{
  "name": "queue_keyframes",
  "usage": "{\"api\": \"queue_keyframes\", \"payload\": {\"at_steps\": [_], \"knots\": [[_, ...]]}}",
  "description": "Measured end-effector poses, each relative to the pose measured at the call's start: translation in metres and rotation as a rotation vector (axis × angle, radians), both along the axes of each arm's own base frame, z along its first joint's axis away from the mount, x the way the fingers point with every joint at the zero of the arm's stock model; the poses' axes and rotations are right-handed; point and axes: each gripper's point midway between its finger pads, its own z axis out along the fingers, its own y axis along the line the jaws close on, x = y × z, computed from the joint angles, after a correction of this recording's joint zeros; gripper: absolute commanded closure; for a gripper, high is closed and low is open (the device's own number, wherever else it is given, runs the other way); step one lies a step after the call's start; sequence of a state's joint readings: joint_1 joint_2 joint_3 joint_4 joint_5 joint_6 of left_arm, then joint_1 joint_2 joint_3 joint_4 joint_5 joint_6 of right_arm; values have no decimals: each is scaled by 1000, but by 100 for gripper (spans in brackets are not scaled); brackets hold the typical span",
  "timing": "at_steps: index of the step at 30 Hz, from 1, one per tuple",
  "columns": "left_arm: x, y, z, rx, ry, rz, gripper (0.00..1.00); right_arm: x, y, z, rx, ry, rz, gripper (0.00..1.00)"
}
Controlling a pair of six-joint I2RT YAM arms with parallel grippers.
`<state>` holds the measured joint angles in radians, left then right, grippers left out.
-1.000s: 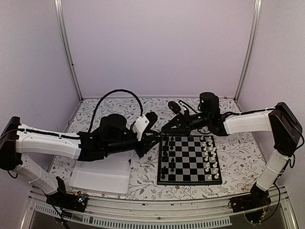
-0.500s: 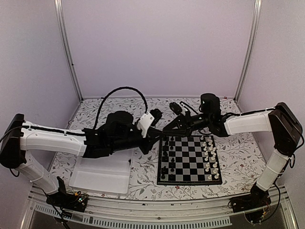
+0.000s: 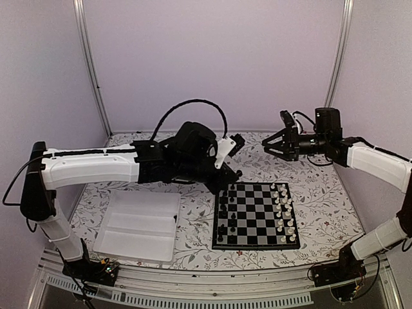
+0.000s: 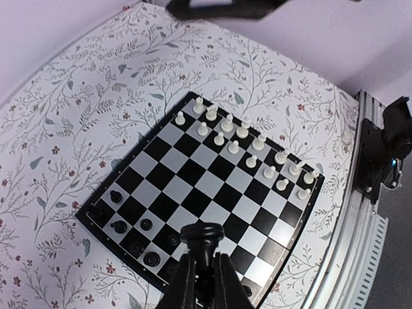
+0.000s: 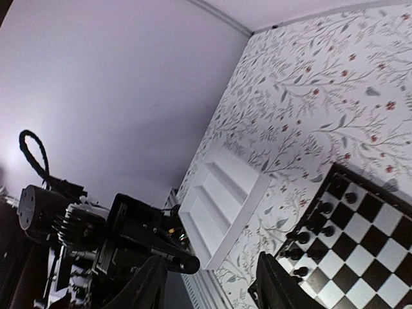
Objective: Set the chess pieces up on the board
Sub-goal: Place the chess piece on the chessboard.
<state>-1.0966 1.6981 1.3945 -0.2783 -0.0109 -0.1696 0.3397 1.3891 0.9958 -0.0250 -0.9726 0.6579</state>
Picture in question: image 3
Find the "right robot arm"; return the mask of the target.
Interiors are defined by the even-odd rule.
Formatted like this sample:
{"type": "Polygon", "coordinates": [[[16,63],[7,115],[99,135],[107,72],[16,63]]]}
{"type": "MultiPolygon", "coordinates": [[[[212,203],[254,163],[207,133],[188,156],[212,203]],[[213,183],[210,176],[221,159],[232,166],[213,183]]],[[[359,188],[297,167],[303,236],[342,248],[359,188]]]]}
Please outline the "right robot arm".
{"type": "Polygon", "coordinates": [[[284,128],[262,141],[266,153],[286,161],[324,155],[339,170],[367,233],[339,253],[333,275],[356,273],[358,263],[411,238],[411,159],[375,146],[360,136],[345,137],[335,108],[317,108],[313,131],[304,133],[296,113],[280,112],[284,128]]]}

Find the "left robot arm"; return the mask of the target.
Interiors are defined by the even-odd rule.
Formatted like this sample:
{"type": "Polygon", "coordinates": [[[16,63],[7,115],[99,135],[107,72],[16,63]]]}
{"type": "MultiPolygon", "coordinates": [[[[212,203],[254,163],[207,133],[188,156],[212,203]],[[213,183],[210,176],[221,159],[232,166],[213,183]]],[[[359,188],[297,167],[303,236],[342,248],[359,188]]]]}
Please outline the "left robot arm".
{"type": "Polygon", "coordinates": [[[197,122],[185,122],[177,134],[161,142],[150,138],[116,147],[71,151],[36,142],[25,167],[20,211],[41,226],[74,273],[81,279],[91,279],[95,264],[89,260],[85,242],[58,212],[58,188],[99,182],[194,182],[218,194],[241,176],[225,159],[244,145],[239,134],[217,140],[213,131],[197,122]]]}

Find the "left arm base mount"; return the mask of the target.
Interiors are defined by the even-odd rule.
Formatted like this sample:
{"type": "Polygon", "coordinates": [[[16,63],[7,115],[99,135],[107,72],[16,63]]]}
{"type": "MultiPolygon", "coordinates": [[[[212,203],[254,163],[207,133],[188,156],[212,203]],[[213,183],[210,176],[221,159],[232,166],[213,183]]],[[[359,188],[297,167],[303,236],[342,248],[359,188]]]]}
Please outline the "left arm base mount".
{"type": "Polygon", "coordinates": [[[105,286],[114,286],[118,276],[118,263],[89,261],[81,259],[78,261],[64,262],[62,273],[81,281],[96,283],[105,286]]]}

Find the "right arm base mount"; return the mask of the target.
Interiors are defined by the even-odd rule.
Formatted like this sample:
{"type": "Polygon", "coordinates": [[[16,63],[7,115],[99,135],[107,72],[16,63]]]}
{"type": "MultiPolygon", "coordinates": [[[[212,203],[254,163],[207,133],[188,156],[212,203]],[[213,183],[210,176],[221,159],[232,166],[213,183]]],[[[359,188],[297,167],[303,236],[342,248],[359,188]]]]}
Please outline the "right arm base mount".
{"type": "Polygon", "coordinates": [[[307,277],[316,287],[330,286],[334,299],[340,302],[353,301],[363,285],[366,268],[363,262],[356,262],[353,267],[343,267],[339,262],[316,263],[307,271],[307,277]]]}

